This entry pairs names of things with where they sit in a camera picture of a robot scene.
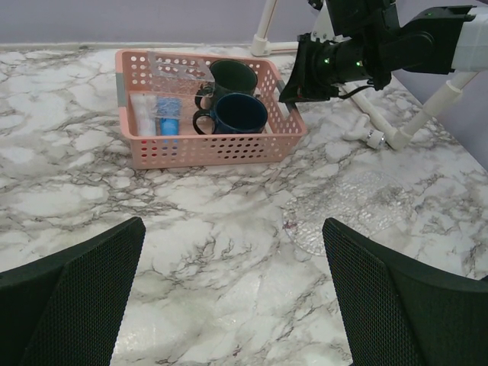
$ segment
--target cable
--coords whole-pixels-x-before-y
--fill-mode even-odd
[[[363,86],[360,86],[356,89],[354,89],[353,91],[349,92],[348,94],[343,94],[343,95],[340,95],[339,98],[341,98],[342,100],[345,100],[345,99],[348,99],[350,98],[351,96],[353,96],[354,94],[357,94],[367,88],[373,88],[373,85],[363,85]]]

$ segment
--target pink plastic basket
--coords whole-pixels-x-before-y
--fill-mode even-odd
[[[176,63],[186,62],[185,57],[194,59],[197,56],[207,65],[223,58],[185,53],[158,53],[157,56]],[[294,104],[287,104],[282,110],[281,103],[278,103],[276,89],[283,88],[284,83],[276,66],[266,59],[232,58],[248,64],[258,75],[260,99],[268,109],[267,133],[201,136],[194,131],[191,118],[183,117],[180,119],[179,136],[147,137],[137,136],[130,104],[131,92],[152,92],[147,52],[117,52],[115,65],[120,128],[130,141],[135,169],[280,162],[297,145],[307,129]],[[175,96],[181,99],[182,116],[191,116],[197,110],[193,95]]]

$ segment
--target gray wall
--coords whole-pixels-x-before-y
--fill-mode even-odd
[[[264,0],[0,0],[0,43],[247,43]],[[315,19],[307,0],[280,0],[272,40],[295,40]]]
[[[474,0],[397,0],[400,21],[431,6]],[[0,0],[0,43],[189,42],[247,43],[264,0]],[[307,0],[280,0],[270,39],[295,40],[315,16]],[[396,72],[425,101],[449,77]],[[465,89],[464,99],[441,122],[488,168],[488,72]]]

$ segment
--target white pvc pipe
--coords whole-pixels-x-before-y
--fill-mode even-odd
[[[268,37],[269,26],[275,14],[277,3],[278,0],[266,0],[265,9],[262,11],[261,21],[256,32],[257,37],[264,40]]]
[[[413,136],[418,130],[437,117],[463,93],[463,88],[477,75],[477,72],[459,72],[437,90],[423,105],[422,110],[401,128],[402,133]]]
[[[451,79],[451,85],[455,88],[462,89],[468,82],[473,80],[476,75],[478,75],[478,72],[459,72]]]
[[[298,42],[273,42],[268,43],[268,50],[271,53],[287,53],[296,51],[298,49]]]
[[[355,86],[344,84],[342,85],[342,89],[346,93],[350,93],[355,89]],[[358,105],[358,107],[365,113],[369,114],[371,119],[371,123],[381,132],[385,134],[385,138],[388,140],[393,140],[397,129],[392,127],[391,124],[377,111],[376,107],[366,99],[366,97],[361,94],[357,93],[351,97],[351,99]]]
[[[366,123],[369,122],[369,120],[370,118],[367,114],[362,114],[356,121],[356,125],[354,126],[354,128],[344,133],[342,135],[342,138],[346,141],[366,141],[368,139],[369,130],[364,128],[364,126],[366,126]]]

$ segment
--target marble countertop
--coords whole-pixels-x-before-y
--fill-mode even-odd
[[[134,171],[114,54],[0,53],[0,271],[132,216],[146,224],[112,365],[348,365],[326,259],[291,242],[282,207],[364,169],[395,177],[413,212],[372,239],[488,274],[488,174],[438,124],[402,152],[374,151],[341,140],[360,114],[351,101],[301,104],[309,133],[281,163]],[[292,56],[271,59],[290,74]],[[396,125],[419,110],[395,80],[368,95]]]

